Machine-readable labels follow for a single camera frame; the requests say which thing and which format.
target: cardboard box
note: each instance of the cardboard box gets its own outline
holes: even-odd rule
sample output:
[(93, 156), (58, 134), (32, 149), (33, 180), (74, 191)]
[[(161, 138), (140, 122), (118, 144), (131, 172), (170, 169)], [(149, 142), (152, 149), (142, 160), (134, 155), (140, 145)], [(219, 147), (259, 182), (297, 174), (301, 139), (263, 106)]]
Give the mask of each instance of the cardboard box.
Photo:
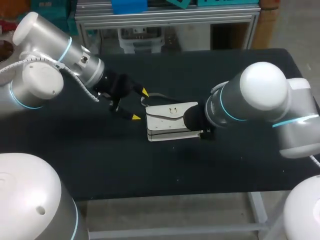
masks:
[(252, 49), (267, 49), (272, 38), (279, 10), (262, 10), (255, 29)]
[(277, 9), (279, 8), (280, 0), (260, 0), (259, 5), (262, 10)]
[(30, 0), (0, 0), (0, 19), (15, 19), (29, 9)]

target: green box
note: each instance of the green box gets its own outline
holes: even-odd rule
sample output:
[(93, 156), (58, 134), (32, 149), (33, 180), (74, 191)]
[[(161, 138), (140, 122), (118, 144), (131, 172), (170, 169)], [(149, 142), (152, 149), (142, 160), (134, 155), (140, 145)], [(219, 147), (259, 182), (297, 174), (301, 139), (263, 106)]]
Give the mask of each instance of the green box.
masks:
[(166, 1), (182, 8), (182, 9), (186, 9), (191, 2), (191, 0), (166, 0)]

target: white dome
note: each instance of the white dome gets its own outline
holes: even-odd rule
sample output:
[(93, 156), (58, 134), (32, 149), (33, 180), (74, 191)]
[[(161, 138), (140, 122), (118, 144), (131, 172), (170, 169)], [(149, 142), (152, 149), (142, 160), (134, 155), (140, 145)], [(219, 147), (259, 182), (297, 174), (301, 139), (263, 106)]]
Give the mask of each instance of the white dome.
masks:
[(0, 154), (0, 240), (34, 240), (55, 216), (61, 199), (56, 171), (39, 157)]
[(320, 240), (320, 175), (292, 190), (283, 213), (288, 240)]

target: white case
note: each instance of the white case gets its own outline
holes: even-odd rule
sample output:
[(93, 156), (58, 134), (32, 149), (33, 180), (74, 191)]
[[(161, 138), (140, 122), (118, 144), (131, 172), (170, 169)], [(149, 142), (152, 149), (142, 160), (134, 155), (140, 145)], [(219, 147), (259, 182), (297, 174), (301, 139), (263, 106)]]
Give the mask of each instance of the white case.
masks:
[(190, 131), (184, 123), (184, 113), (197, 102), (147, 106), (146, 125), (150, 142), (198, 138), (202, 131)]

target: blue box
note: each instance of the blue box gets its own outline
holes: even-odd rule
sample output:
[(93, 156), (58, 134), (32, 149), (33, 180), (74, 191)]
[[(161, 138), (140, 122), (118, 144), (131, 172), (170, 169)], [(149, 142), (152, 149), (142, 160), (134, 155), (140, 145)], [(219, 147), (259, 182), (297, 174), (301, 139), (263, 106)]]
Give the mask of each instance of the blue box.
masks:
[(111, 0), (114, 14), (135, 14), (148, 10), (147, 0)]
[(198, 6), (257, 4), (259, 0), (198, 0)]
[(182, 9), (186, 9), (191, 2), (191, 0), (166, 0), (166, 1), (182, 8)]

